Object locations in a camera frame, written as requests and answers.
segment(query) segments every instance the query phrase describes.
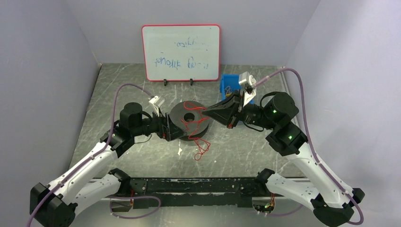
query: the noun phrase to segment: red whiteboard frame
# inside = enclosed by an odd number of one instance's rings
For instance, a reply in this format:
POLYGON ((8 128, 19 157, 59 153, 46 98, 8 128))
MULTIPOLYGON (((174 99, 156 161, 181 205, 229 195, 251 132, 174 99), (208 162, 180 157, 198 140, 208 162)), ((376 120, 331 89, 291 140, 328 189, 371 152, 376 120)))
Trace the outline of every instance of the red whiteboard frame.
MULTIPOLYGON (((145 55, 145 43, 143 40, 143 28, 144 27, 152 27, 152 26, 217 26, 218 27, 218 76, 217 79, 194 79, 193 81, 218 81, 220 79, 220 52, 221 52, 221 27, 218 24, 162 24, 162 25, 144 25, 140 29, 141 34, 142 34, 142 49, 143 49, 143 59, 145 61, 145 73, 146 73, 146 79, 148 79, 150 82, 161 82, 163 80, 158 80, 158 79, 152 79, 150 80, 148 78, 148 73, 146 70, 146 55, 145 55)), ((167 81, 190 81, 189 79, 170 79, 167 81)))

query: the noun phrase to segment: black metal bar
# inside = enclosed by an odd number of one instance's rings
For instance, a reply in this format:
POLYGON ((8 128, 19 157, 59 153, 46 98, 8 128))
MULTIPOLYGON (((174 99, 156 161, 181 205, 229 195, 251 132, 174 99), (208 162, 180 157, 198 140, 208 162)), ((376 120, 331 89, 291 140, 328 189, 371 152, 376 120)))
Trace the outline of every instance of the black metal bar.
MULTIPOLYGON (((131 178, 135 196, 158 197, 162 207, 222 206, 253 207, 252 197, 270 197, 258 190, 254 177, 131 178)), ((134 200, 133 209, 156 207, 156 200, 134 200)))

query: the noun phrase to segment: white bracket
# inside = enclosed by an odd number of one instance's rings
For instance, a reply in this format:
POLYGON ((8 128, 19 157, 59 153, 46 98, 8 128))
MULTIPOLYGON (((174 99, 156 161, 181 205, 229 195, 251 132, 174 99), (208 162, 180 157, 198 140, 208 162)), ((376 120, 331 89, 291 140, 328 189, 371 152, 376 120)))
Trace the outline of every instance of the white bracket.
POLYGON ((153 107, 154 112, 160 117, 162 114, 160 107, 165 99, 162 96, 155 96, 149 100, 149 104, 153 107))
POLYGON ((251 74, 249 74, 249 72, 244 72, 239 75, 238 83, 241 86, 241 89, 244 90, 243 106, 245 106, 256 96, 256 88, 254 88, 251 93, 248 93, 247 91, 245 91, 245 87, 256 84, 256 80, 251 74))

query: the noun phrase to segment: whiteboard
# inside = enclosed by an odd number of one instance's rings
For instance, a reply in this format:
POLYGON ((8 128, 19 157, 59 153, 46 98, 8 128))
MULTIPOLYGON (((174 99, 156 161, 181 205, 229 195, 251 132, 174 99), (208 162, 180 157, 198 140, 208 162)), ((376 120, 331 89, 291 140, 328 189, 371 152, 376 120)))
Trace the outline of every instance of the whiteboard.
POLYGON ((219 78, 218 25, 145 25, 142 41, 150 81, 219 78))

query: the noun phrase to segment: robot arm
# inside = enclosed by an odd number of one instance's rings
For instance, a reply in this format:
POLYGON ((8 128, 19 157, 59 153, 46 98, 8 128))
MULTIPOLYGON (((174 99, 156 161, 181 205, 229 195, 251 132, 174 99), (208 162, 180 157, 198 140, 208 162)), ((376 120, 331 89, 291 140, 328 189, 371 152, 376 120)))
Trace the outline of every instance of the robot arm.
POLYGON ((239 121, 247 126, 255 125, 272 130, 266 137, 269 145, 281 156, 286 157, 296 165, 313 183, 314 187, 305 187, 299 183, 288 180, 274 171, 265 169, 256 180, 265 183, 272 193, 283 195, 297 201, 312 210, 315 216, 324 224, 336 227, 348 222, 354 210, 350 197, 360 203, 364 192, 359 188, 351 188, 318 157, 316 162, 307 136, 292 123, 292 119, 299 112, 294 100, 284 92, 272 92, 263 98, 272 96, 265 105, 250 104, 249 97, 255 96, 255 90, 247 90, 252 85, 253 78, 249 74, 240 75, 245 81, 244 89, 236 90, 225 100, 212 105, 202 112, 215 121, 232 129, 239 121), (341 184, 345 192, 323 171, 325 168, 332 177, 341 184))
POLYGON ((120 119, 114 123, 110 139, 108 131, 70 170, 46 186, 38 183, 31 189, 30 214, 38 209, 35 219, 43 226, 69 226, 76 215, 102 198, 125 195, 131 178, 123 171, 114 169, 102 179, 93 180, 93 177, 133 146, 136 136, 155 133, 171 141, 185 134, 172 124, 168 114, 161 114, 158 107, 162 102, 157 96, 149 101, 155 109, 153 116, 142 111, 138 103, 126 104, 120 119))

